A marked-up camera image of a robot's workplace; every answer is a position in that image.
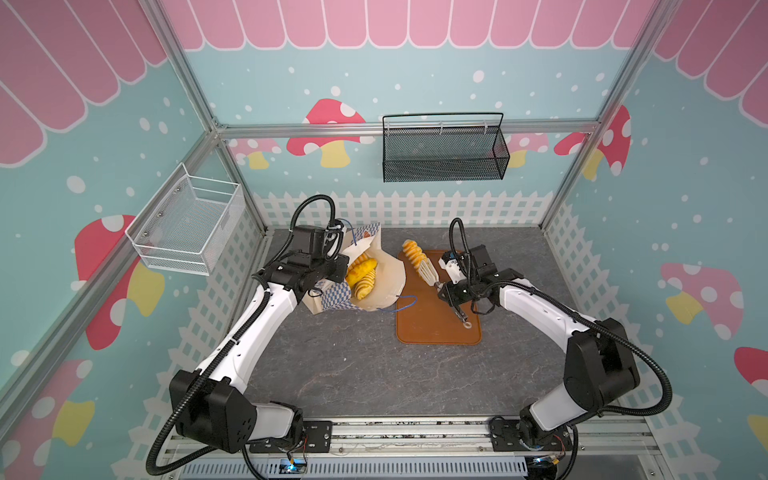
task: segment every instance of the metal bracket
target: metal bracket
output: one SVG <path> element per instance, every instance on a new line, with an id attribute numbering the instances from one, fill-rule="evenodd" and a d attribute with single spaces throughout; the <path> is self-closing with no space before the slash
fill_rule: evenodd
<path id="1" fill-rule="evenodd" d="M 295 455 L 300 455 L 302 452 L 328 453 L 331 448 L 333 422 L 304 422 L 304 435 L 306 435 L 306 450 L 302 445 L 294 452 Z M 285 453 L 269 440 L 249 445 L 248 451 L 251 453 Z"/>
<path id="2" fill-rule="evenodd" d="M 520 423 L 520 420 L 517 419 L 496 418 L 490 421 L 491 444 L 493 444 L 494 452 L 531 452 L 529 448 L 523 445 L 518 430 L 518 423 Z M 560 446 L 560 442 L 554 438 L 555 435 L 563 441 L 563 449 L 566 452 L 571 451 L 573 442 L 571 441 L 571 434 L 568 433 L 568 429 L 562 426 L 552 432 L 553 438 L 550 444 L 553 450 L 557 450 Z"/>

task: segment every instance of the vent grille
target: vent grille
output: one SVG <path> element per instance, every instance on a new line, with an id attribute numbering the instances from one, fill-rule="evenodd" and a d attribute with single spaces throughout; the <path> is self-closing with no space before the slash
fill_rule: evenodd
<path id="1" fill-rule="evenodd" d="M 304 475 L 280 474 L 280 460 L 253 458 L 253 463 L 261 475 L 270 478 L 508 478 L 528 474 L 523 457 L 310 458 L 309 469 Z M 187 464 L 180 475 L 180 480 L 252 478 L 241 458 L 202 458 Z"/>

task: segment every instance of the yellow mushroom stem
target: yellow mushroom stem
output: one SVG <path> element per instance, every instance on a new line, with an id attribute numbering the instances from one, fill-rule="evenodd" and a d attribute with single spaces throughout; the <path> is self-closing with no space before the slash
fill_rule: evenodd
<path id="1" fill-rule="evenodd" d="M 590 155 L 589 159 L 587 159 L 587 164 L 584 165 L 584 169 L 581 171 L 584 175 L 584 178 L 594 182 L 598 178 L 598 167 L 600 166 L 600 161 L 604 158 L 605 155 L 603 155 L 603 152 L 599 150 L 592 152 L 592 155 Z"/>
<path id="2" fill-rule="evenodd" d="M 344 140 L 329 142 L 322 147 L 323 158 L 320 159 L 320 165 L 325 168 L 343 168 L 349 165 L 349 155 L 344 148 Z"/>
<path id="3" fill-rule="evenodd" d="M 255 151 L 248 155 L 248 165 L 251 170 L 264 170 L 270 167 L 270 162 L 266 161 L 263 153 Z"/>
<path id="4" fill-rule="evenodd" d="M 507 168 L 520 168 L 525 165 L 525 150 L 518 150 L 509 154 Z"/>

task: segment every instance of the red mushroom cap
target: red mushroom cap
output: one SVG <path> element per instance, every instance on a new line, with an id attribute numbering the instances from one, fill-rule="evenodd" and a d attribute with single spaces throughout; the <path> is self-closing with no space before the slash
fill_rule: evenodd
<path id="1" fill-rule="evenodd" d="M 667 305 L 682 323 L 690 323 L 701 311 L 706 311 L 717 335 L 728 340 L 736 334 L 744 316 L 741 286 L 728 270 L 682 263 L 661 266 L 664 282 L 682 292 L 667 298 Z"/>
<path id="2" fill-rule="evenodd" d="M 307 114 L 302 123 L 305 124 L 363 124 L 365 119 L 354 108 L 338 100 L 323 98 L 319 100 Z M 288 151 L 296 156 L 310 154 L 325 144 L 334 141 L 354 141 L 357 143 L 372 143 L 373 137 L 315 137 L 291 138 L 288 140 Z"/>

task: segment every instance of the white polka dot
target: white polka dot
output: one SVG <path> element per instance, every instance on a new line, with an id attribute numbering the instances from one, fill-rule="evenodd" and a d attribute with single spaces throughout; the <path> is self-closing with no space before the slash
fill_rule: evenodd
<path id="1" fill-rule="evenodd" d="M 16 457 L 18 457 L 18 454 L 22 451 L 22 444 L 18 442 L 18 440 L 8 440 L 3 446 L 2 446 L 2 464 L 3 468 L 8 468 L 14 460 L 16 460 Z"/>
<path id="2" fill-rule="evenodd" d="M 701 271 L 701 267 L 698 265 L 686 265 L 683 264 L 683 271 L 688 275 L 696 275 Z"/>
<path id="3" fill-rule="evenodd" d="M 84 379 L 88 376 L 88 373 L 91 373 L 92 368 L 94 368 L 94 363 L 91 360 L 83 360 L 80 362 L 77 369 L 74 370 L 74 374 L 78 376 L 79 379 Z"/>
<path id="4" fill-rule="evenodd" d="M 606 147 L 611 144 L 611 142 L 614 141 L 614 131 L 608 130 L 603 135 L 603 145 Z"/>
<path id="5" fill-rule="evenodd" d="M 705 286 L 701 289 L 701 299 L 705 302 L 712 303 L 717 300 L 717 291 L 711 286 Z"/>
<path id="6" fill-rule="evenodd" d="M 671 286 L 675 287 L 678 290 L 683 289 L 683 282 L 681 282 L 680 279 L 677 278 L 676 276 L 673 276 L 672 278 L 667 280 L 667 283 L 669 283 Z"/>
<path id="7" fill-rule="evenodd" d="M 76 194 L 82 194 L 85 192 L 85 182 L 82 178 L 72 175 L 67 178 L 67 188 Z"/>
<path id="8" fill-rule="evenodd" d="M 730 340 L 731 332 L 730 329 L 725 325 L 715 325 L 714 327 L 715 333 L 717 333 L 717 336 L 719 336 L 723 340 Z"/>
<path id="9" fill-rule="evenodd" d="M 111 217 L 104 217 L 101 219 L 101 224 L 111 232 L 119 232 L 123 228 L 123 216 L 112 215 Z"/>
<path id="10" fill-rule="evenodd" d="M 44 419 L 53 412 L 55 406 L 56 401 L 53 400 L 53 397 L 43 397 L 32 406 L 32 416 L 36 419 Z"/>
<path id="11" fill-rule="evenodd" d="M 357 113 L 354 108 L 347 104 L 341 104 L 339 106 L 339 111 L 341 111 L 341 114 L 345 117 L 353 117 Z"/>
<path id="12" fill-rule="evenodd" d="M 112 304 L 112 308 L 109 309 L 109 320 L 117 326 L 122 326 L 125 319 L 125 305 L 128 300 L 125 298 L 119 299 Z"/>
<path id="13" fill-rule="evenodd" d="M 738 309 L 744 308 L 744 295 L 741 292 L 733 292 L 730 294 L 730 304 Z"/>
<path id="14" fill-rule="evenodd" d="M 20 366 L 29 356 L 29 352 L 26 350 L 19 350 L 11 355 L 11 365 Z"/>

